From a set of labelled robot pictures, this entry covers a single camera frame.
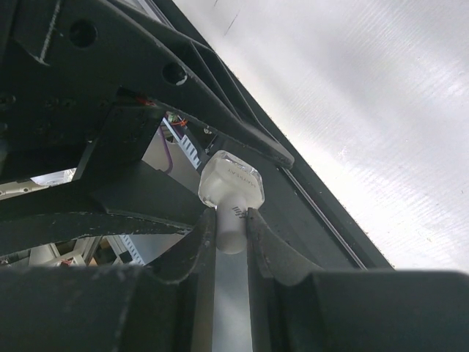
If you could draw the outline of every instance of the white cylindrical handle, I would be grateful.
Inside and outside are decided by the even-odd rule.
[[[226,195],[217,205],[217,248],[237,254],[246,248],[246,200],[238,194]]]

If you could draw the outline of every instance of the white ceiling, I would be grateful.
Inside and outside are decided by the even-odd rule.
[[[469,269],[469,1],[175,2],[393,265]]]

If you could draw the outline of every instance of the mounting hole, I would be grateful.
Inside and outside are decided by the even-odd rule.
[[[90,21],[79,20],[70,27],[70,41],[77,48],[88,48],[96,39],[97,29]]]
[[[181,86],[188,80],[188,74],[176,62],[170,62],[163,67],[163,78],[175,86]]]

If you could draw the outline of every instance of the clear plastic knob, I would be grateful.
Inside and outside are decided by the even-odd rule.
[[[260,173],[245,161],[219,150],[202,171],[199,198],[217,211],[217,247],[236,254],[246,248],[245,218],[248,208],[264,203]]]

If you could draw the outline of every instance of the translucent cap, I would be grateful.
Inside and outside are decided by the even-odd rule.
[[[242,196],[248,208],[258,209],[264,203],[260,173],[231,153],[219,150],[202,171],[199,198],[209,207],[216,207],[230,194]]]

